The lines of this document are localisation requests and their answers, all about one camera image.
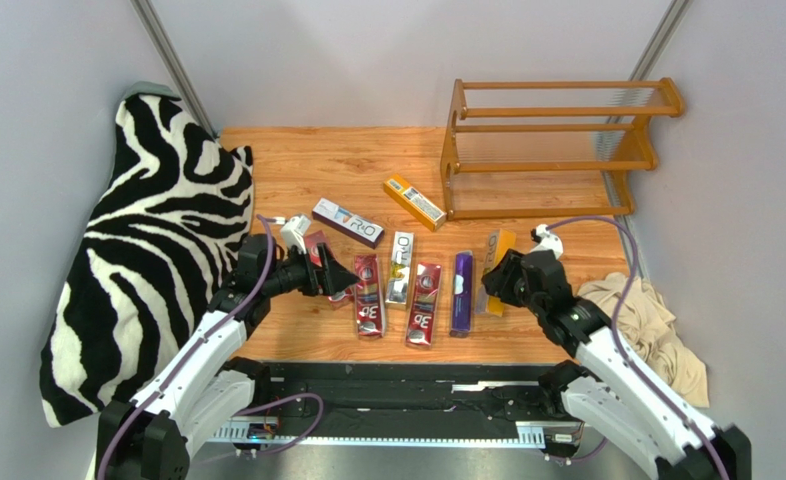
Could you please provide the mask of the orange white R.O.C.S. toothpaste box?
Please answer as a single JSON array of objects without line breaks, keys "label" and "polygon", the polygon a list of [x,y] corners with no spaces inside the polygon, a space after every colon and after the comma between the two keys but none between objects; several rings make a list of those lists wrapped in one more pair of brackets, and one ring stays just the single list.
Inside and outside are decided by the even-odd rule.
[{"label": "orange white R.O.C.S. toothpaste box", "polygon": [[487,293],[482,277],[490,273],[499,264],[509,249],[515,247],[516,240],[516,233],[506,229],[498,229],[488,236],[487,253],[483,262],[482,272],[477,275],[476,315],[503,316],[504,304],[499,298]]}]

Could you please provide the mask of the silver yellow R.O.C.S. toothpaste box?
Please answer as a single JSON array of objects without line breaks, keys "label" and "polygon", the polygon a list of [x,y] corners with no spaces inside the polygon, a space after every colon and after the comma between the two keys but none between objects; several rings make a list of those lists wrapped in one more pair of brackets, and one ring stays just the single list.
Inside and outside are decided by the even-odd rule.
[{"label": "silver yellow R.O.C.S. toothpaste box", "polygon": [[395,232],[385,291],[385,303],[391,308],[405,309],[408,304],[414,244],[414,233]]}]

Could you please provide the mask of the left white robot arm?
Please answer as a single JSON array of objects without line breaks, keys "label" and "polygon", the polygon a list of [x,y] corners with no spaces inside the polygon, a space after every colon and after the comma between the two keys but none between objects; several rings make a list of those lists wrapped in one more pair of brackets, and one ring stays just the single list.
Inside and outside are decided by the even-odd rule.
[{"label": "left white robot arm", "polygon": [[156,378],[99,418],[97,479],[184,479],[201,447],[243,410],[266,411],[270,370],[233,359],[270,311],[272,298],[298,291],[328,297],[356,285],[326,244],[319,259],[270,234],[243,240],[238,261],[192,337]]}]

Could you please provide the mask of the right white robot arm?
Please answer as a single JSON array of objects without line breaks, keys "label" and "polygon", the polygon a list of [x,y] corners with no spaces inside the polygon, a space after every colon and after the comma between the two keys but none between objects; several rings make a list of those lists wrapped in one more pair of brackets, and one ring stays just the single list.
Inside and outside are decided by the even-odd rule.
[{"label": "right white robot arm", "polygon": [[553,253],[509,250],[482,284],[532,312],[570,355],[538,379],[554,410],[593,427],[651,479],[751,478],[746,434],[716,425],[653,373],[602,309],[573,294]]}]

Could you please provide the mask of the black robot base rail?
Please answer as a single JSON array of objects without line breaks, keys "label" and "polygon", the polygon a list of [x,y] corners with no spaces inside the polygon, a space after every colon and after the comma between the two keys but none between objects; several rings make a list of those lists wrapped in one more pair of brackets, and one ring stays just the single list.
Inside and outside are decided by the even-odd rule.
[{"label": "black robot base rail", "polygon": [[272,362],[261,413],[235,417],[213,441],[286,445],[511,448],[576,454],[581,421],[548,404],[544,365]]}]

